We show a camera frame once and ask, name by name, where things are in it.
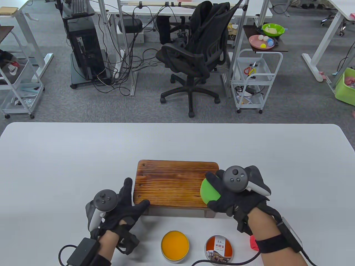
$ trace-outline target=black glove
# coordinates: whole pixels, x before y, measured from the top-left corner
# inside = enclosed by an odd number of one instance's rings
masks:
[[[245,168],[248,174],[260,174],[256,166],[249,166]],[[243,220],[247,222],[248,213],[257,207],[260,203],[266,205],[267,197],[262,196],[254,191],[244,190],[240,193],[231,192],[223,183],[224,170],[218,170],[216,175],[211,172],[206,173],[207,181],[213,186],[215,190],[221,195],[218,200],[211,200],[207,206],[214,212],[224,212],[228,216],[233,216],[238,223]]]
[[[126,178],[118,195],[118,203],[116,207],[106,213],[105,221],[100,225],[99,235],[103,235],[106,230],[115,231],[119,227],[119,222],[126,217],[127,224],[121,225],[127,231],[131,230],[139,217],[148,209],[149,200],[143,200],[139,204],[132,206],[132,179]]]

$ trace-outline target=red object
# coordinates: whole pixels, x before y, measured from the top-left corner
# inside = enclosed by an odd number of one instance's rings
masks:
[[[259,251],[258,245],[256,244],[255,237],[253,235],[250,237],[250,247],[253,250]]]

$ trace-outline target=open tin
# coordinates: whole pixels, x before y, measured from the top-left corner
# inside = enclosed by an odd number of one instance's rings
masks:
[[[163,256],[171,263],[181,262],[189,252],[188,238],[179,231],[169,231],[160,245]]]

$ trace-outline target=keyboard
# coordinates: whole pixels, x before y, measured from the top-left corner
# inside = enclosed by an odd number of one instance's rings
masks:
[[[88,15],[87,0],[71,0],[72,17],[87,17]]]

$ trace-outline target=wood grain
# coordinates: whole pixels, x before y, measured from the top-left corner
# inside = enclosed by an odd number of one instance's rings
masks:
[[[133,202],[148,199],[151,206],[206,209],[201,183],[206,172],[218,169],[215,162],[139,161]]]

